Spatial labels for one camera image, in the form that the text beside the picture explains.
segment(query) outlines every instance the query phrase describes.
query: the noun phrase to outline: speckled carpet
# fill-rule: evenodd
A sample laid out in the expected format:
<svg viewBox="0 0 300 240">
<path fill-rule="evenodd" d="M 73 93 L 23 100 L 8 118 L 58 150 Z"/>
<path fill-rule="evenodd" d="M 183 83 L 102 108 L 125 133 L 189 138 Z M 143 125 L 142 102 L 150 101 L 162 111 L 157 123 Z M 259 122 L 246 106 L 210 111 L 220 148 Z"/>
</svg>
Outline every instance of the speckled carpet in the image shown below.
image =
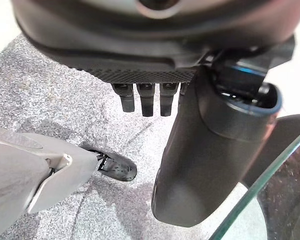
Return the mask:
<svg viewBox="0 0 300 240">
<path fill-rule="evenodd" d="M 119 182 L 95 172 L 64 201 L 24 215 L 0 240 L 208 239 L 244 191 L 192 228 L 153 217 L 152 188 L 177 114 L 175 97 L 172 116 L 160 116 L 158 92 L 153 117 L 142 117 L 136 90 L 135 112 L 124 113 L 109 84 L 48 59 L 22 35 L 11 42 L 0 53 L 0 127 L 120 153 L 137 164 L 138 175 L 132 182 Z M 251 212 L 248 233 L 258 225 L 256 214 Z"/>
</svg>

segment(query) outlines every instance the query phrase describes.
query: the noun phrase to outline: glass table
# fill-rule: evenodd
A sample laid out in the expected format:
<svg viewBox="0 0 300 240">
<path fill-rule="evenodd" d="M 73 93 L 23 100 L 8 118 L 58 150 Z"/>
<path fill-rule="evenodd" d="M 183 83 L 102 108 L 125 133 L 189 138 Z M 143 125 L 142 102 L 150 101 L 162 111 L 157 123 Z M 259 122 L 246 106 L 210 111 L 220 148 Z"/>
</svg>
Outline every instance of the glass table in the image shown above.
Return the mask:
<svg viewBox="0 0 300 240">
<path fill-rule="evenodd" d="M 249 188 L 210 240 L 225 239 L 255 199 L 265 220 L 265 240 L 300 240 L 300 135 Z"/>
</svg>

